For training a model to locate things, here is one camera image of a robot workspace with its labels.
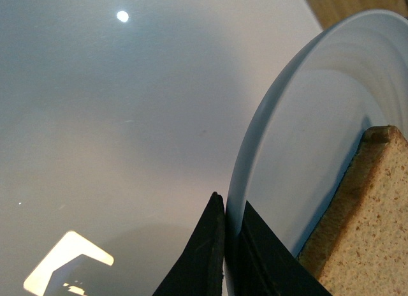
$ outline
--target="light spot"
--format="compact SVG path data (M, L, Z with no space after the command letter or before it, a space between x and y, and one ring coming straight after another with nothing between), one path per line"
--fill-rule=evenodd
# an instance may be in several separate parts
M120 20L123 23L126 23L129 20L129 14L124 10L119 11L116 14L116 17L117 17L118 20Z

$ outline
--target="black rubber piece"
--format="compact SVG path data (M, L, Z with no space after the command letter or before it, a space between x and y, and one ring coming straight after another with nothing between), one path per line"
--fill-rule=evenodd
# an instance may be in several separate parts
M238 249L238 286L242 296L330 296L304 269L247 202Z
M214 192L186 248L153 296L221 296L225 214Z

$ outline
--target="wooden surface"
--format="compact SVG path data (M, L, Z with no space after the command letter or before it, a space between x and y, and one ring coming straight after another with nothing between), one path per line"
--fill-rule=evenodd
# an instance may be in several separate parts
M406 0L307 0L323 29L369 9L387 9L408 17Z

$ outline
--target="white plate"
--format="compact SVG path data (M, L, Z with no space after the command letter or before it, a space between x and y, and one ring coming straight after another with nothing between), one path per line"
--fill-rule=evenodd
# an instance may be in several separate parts
M357 14L312 40L259 105L231 180L234 245L248 199L296 255L370 126L408 134L408 21Z

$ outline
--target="tan sponge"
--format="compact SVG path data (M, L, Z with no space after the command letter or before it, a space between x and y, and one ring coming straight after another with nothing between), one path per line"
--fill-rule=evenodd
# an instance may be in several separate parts
M338 295L408 295L408 143L371 127L298 256Z

